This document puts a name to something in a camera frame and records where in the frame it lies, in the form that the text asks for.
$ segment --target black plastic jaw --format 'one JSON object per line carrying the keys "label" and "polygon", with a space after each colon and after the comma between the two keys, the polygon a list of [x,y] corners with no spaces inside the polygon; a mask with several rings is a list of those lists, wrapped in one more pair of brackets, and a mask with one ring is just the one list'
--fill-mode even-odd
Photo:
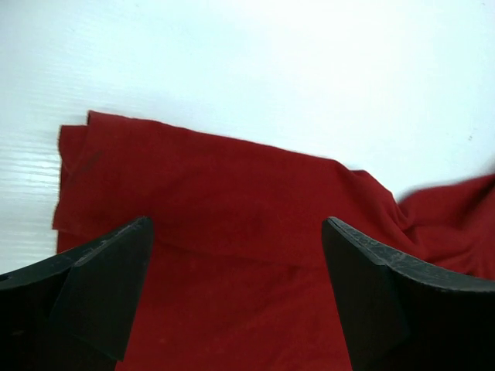
{"label": "black plastic jaw", "polygon": [[143,217],[0,276],[0,368],[113,370],[124,358],[152,242]]}
{"label": "black plastic jaw", "polygon": [[323,249],[355,371],[495,369],[495,282],[426,263],[337,218]]}

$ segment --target white surface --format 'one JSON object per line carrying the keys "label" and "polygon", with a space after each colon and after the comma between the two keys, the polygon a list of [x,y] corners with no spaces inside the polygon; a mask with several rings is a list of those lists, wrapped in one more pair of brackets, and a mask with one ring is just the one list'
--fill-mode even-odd
{"label": "white surface", "polygon": [[3,0],[0,273],[53,252],[56,133],[150,117],[365,168],[401,196],[495,162],[495,0]]}

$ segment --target red cloth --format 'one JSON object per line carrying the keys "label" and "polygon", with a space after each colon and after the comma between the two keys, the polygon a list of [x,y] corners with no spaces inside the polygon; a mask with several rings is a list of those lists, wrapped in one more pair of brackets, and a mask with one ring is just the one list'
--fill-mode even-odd
{"label": "red cloth", "polygon": [[320,242],[337,216],[454,271],[495,279],[495,176],[399,205],[340,163],[91,112],[64,126],[59,251],[136,216],[156,237],[119,370],[350,370]]}

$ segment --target folded fabric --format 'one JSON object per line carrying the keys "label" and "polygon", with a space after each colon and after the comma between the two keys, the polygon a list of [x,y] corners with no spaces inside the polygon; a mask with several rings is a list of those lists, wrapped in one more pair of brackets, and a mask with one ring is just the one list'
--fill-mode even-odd
{"label": "folded fabric", "polygon": [[96,112],[62,127],[59,147],[58,251],[136,216],[155,223],[119,370],[350,370],[320,242],[328,216],[495,279],[495,175],[398,205],[333,160]]}

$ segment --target white background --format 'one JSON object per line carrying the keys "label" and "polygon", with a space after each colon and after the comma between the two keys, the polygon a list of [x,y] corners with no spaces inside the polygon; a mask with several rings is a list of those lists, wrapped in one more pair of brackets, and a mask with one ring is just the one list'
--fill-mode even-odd
{"label": "white background", "polygon": [[494,98],[495,0],[2,0],[0,273],[53,253],[58,127],[88,109],[335,158],[400,198],[493,171]]}

